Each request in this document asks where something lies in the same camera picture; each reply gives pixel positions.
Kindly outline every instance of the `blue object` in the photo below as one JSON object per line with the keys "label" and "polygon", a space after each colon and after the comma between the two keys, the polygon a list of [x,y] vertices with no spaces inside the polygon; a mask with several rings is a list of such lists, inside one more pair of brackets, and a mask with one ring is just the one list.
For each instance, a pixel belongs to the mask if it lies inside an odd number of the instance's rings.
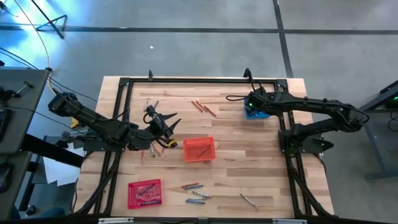
{"label": "blue object", "polygon": [[246,115],[246,119],[264,119],[264,118],[269,118],[270,115],[263,112],[263,111],[259,111],[256,109],[251,109],[248,110],[245,106],[247,99],[243,100],[243,109],[244,109],[244,114]]}

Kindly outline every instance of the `screw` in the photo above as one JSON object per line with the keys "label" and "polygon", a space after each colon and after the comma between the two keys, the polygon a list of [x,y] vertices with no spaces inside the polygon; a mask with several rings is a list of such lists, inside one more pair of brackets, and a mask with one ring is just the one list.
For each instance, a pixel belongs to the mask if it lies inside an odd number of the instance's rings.
{"label": "screw", "polygon": [[211,195],[208,195],[208,194],[205,194],[205,193],[202,193],[202,192],[193,191],[192,193],[197,194],[197,195],[202,195],[202,196],[204,196],[206,198],[211,198]]}
{"label": "screw", "polygon": [[154,187],[154,184],[152,184],[151,186],[147,187],[147,188],[144,189],[142,192],[139,192],[139,193],[138,193],[138,196],[143,195],[145,192],[147,192],[148,190],[150,190],[150,189],[153,188],[153,187]]}
{"label": "screw", "polygon": [[160,203],[160,200],[156,200],[156,201],[153,201],[153,202],[142,202],[141,205],[152,205],[152,204],[155,204],[155,203]]}
{"label": "screw", "polygon": [[200,187],[203,187],[203,185],[193,185],[193,186],[184,187],[184,190],[195,189]]}
{"label": "screw", "polygon": [[204,202],[201,202],[201,201],[198,201],[198,200],[185,200],[185,202],[204,204]]}
{"label": "screw", "polygon": [[241,194],[241,197],[245,199],[247,202],[249,202],[254,208],[259,208],[254,202],[252,202],[250,199],[248,199],[246,196]]}
{"label": "screw", "polygon": [[187,200],[206,200],[206,197],[197,197],[197,198],[187,198]]}

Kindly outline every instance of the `orange screw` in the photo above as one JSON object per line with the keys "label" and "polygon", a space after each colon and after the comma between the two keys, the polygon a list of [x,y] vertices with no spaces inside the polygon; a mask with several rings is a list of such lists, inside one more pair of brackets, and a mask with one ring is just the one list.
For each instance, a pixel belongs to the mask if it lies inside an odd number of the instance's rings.
{"label": "orange screw", "polygon": [[212,112],[207,106],[205,106],[205,108],[206,108],[206,110],[208,110],[213,116],[217,117],[217,115],[216,115],[214,112]]}
{"label": "orange screw", "polygon": [[197,104],[204,110],[204,111],[206,111],[206,106],[205,107],[203,107],[198,101],[197,101]]}
{"label": "orange screw", "polygon": [[201,113],[203,112],[203,110],[201,110],[200,107],[198,105],[196,105],[194,101],[191,101],[191,102],[193,105],[195,105],[200,110]]}

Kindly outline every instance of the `bolt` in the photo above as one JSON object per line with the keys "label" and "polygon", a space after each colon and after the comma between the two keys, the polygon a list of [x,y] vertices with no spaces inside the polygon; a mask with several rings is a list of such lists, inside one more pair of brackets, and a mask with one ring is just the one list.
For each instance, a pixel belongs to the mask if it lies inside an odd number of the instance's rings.
{"label": "bolt", "polygon": [[248,199],[246,196],[241,194],[241,197],[245,199],[247,202],[249,202],[254,208],[259,208],[254,202],[252,202],[250,199]]}

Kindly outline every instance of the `yellow tape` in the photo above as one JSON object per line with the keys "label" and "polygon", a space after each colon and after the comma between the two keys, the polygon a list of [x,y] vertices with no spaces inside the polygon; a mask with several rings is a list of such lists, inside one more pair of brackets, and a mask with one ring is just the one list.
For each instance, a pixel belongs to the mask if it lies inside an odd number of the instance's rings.
{"label": "yellow tape", "polygon": [[177,143],[177,141],[176,140],[171,140],[170,142],[169,142],[169,147],[173,144],[173,143]]}

